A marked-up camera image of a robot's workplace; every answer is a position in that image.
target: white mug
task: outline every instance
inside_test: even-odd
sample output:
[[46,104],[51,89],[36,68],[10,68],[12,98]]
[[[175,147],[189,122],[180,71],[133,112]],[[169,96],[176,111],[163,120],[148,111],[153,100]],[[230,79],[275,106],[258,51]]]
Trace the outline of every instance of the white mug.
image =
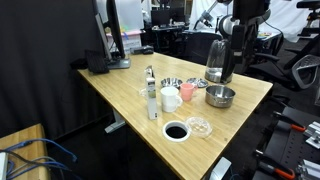
[[182,99],[178,95],[179,90],[175,87],[164,87],[161,89],[161,105],[165,112],[174,112],[182,105]]

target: computer monitor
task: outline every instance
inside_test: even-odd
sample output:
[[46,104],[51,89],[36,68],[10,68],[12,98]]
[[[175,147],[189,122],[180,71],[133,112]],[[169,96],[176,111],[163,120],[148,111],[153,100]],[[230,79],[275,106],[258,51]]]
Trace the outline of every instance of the computer monitor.
[[170,10],[151,10],[152,26],[166,27],[170,24]]
[[174,22],[185,22],[184,7],[170,8],[169,11]]
[[97,21],[99,32],[104,45],[104,49],[106,53],[106,62],[108,64],[108,68],[109,69],[129,68],[131,65],[131,61],[130,59],[125,58],[126,54],[124,52],[124,46],[123,46],[122,37],[121,37],[120,24],[118,20],[115,0],[107,0],[106,10],[107,10],[108,22],[105,24],[111,30],[111,36],[117,49],[116,52],[110,52],[111,47],[108,46],[108,40],[106,38],[106,34],[104,31],[104,24],[102,23],[100,14],[96,15],[96,21]]

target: transparent lid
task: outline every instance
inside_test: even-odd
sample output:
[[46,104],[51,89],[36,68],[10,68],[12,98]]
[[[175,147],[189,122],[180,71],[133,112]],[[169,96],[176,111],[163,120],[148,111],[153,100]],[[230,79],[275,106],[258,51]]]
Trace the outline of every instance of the transparent lid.
[[185,122],[192,135],[205,138],[212,132],[212,128],[208,121],[201,117],[188,117]]

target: desk top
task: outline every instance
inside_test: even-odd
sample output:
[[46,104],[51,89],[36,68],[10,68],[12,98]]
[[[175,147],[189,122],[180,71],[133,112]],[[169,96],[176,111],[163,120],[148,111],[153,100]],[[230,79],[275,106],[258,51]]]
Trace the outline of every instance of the desk top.
[[[227,84],[236,92],[230,108],[215,108],[207,104],[205,88],[202,88],[196,91],[190,102],[183,102],[174,113],[166,113],[161,111],[160,81],[167,77],[176,77],[183,82],[193,77],[204,78],[206,67],[157,53],[131,55],[130,59],[129,69],[110,70],[108,74],[100,75],[88,70],[79,72],[182,179],[201,179],[208,172],[272,87],[271,83],[234,74],[232,82]],[[149,120],[146,99],[139,95],[145,87],[144,69],[148,65],[152,65],[156,78],[157,120]],[[171,142],[163,136],[165,123],[184,121],[190,116],[206,119],[212,126],[212,134],[205,139],[190,136],[180,143]]]
[[[22,141],[28,140],[28,139],[35,139],[35,138],[44,138],[44,132],[43,127],[40,124],[31,126],[29,128],[26,128],[24,130],[18,131],[16,133],[13,133],[11,135],[5,136],[0,139],[0,148],[4,149],[9,146],[15,145],[17,143],[20,143]],[[41,156],[47,155],[45,143],[37,141],[33,142],[30,145],[16,149],[13,152],[19,154],[25,159],[32,160]],[[24,164],[24,162],[18,160],[15,157],[9,156],[9,160],[12,160],[15,164],[15,167],[19,167]],[[49,172],[45,167],[38,167],[35,168],[27,173],[24,173],[17,178],[16,180],[25,180],[25,179],[49,179]]]

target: cable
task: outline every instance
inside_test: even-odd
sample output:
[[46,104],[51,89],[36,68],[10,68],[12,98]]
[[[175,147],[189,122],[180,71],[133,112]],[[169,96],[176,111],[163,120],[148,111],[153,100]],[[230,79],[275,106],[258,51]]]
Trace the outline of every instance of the cable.
[[30,140],[26,140],[26,141],[23,141],[21,143],[18,143],[16,145],[13,145],[13,146],[10,146],[8,148],[6,148],[5,150],[7,151],[12,151],[14,149],[17,149],[17,148],[22,148],[22,147],[25,147],[29,144],[31,144],[32,142],[34,141],[44,141],[44,142],[49,142],[49,143],[52,143],[56,146],[58,146],[62,151],[66,152],[67,154],[70,154],[72,156],[72,161],[73,162],[77,162],[77,156],[75,154],[73,154],[72,152],[68,151],[67,149],[65,149],[64,147],[62,147],[61,145],[59,145],[58,143],[54,142],[54,141],[51,141],[49,139],[44,139],[44,138],[37,138],[37,139],[30,139]]
[[281,47],[282,47],[282,44],[283,44],[283,40],[284,40],[283,32],[282,32],[280,29],[278,29],[278,28],[270,25],[263,16],[261,16],[261,17],[262,17],[262,19],[264,20],[264,22],[265,22],[268,26],[270,26],[270,27],[273,28],[273,29],[278,30],[278,31],[280,32],[280,34],[281,34],[281,38],[280,38],[279,44],[277,45],[277,48],[276,48],[276,50],[275,50],[276,52],[274,53],[275,55],[277,55],[278,52],[280,51]]
[[234,180],[235,176],[239,176],[242,179],[242,177],[239,174],[233,174],[232,166],[230,166],[229,169],[230,169],[230,173],[231,173],[231,177],[229,178],[229,180]]
[[[51,161],[55,161],[56,162],[56,160],[55,159],[53,159],[53,158],[51,158],[51,157],[48,157],[48,156],[42,156],[42,157],[39,157],[39,158],[36,158],[36,159],[33,159],[33,160],[31,160],[32,162],[37,162],[37,161],[39,161],[39,160],[41,160],[41,159],[49,159],[49,160],[51,160]],[[25,164],[23,164],[23,165],[21,165],[21,166],[19,166],[19,167],[17,167],[16,169],[14,169],[10,174],[14,174],[14,173],[16,173],[17,171],[19,171],[20,169],[22,169],[22,168],[24,168],[25,166],[27,166],[28,165],[28,163],[25,163]]]
[[8,164],[9,164],[9,169],[7,170],[6,176],[8,176],[11,173],[11,171],[13,170],[13,167],[14,167],[13,161],[8,160]]
[[19,154],[14,153],[14,152],[12,152],[12,151],[1,150],[1,149],[0,149],[0,153],[1,153],[1,152],[10,154],[10,155],[18,158],[19,160],[27,163],[27,164],[34,165],[34,166],[32,166],[32,167],[30,167],[30,168],[28,168],[28,169],[26,169],[26,170],[18,173],[17,175],[21,175],[21,174],[23,174],[23,173],[25,173],[25,172],[28,172],[28,171],[30,171],[31,169],[35,168],[35,167],[43,166],[43,167],[46,167],[46,168],[56,168],[56,169],[61,169],[61,170],[67,171],[67,172],[71,172],[72,175],[74,175],[76,178],[81,179],[80,176],[77,175],[76,173],[74,173],[72,170],[61,167],[61,163],[56,163],[56,164],[54,164],[54,165],[53,165],[53,164],[49,164],[49,163],[47,163],[47,162],[46,162],[46,163],[38,163],[38,162],[29,161],[29,160],[21,157]]

